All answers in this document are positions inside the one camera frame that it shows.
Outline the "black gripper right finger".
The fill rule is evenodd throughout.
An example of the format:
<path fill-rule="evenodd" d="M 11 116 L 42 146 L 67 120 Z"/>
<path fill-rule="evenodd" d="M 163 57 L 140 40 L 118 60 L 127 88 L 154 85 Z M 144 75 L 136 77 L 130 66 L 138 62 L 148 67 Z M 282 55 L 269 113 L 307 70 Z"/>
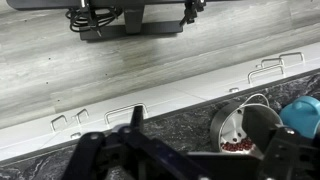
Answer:
<path fill-rule="evenodd" d="M 318 139 L 303 137 L 257 107 L 244 110 L 242 128 L 263 154 L 258 180 L 320 180 Z"/>

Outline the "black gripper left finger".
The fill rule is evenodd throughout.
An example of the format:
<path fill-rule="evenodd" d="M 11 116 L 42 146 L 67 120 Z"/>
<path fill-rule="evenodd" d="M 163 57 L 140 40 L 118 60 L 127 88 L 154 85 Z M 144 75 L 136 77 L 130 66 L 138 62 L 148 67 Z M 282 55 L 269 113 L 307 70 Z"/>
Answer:
<path fill-rule="evenodd" d="M 183 157 L 143 131 L 144 109 L 135 106 L 128 125 L 118 125 L 105 136 L 100 132 L 83 135 L 61 180 L 104 180 L 120 166 L 134 180 L 186 180 Z"/>

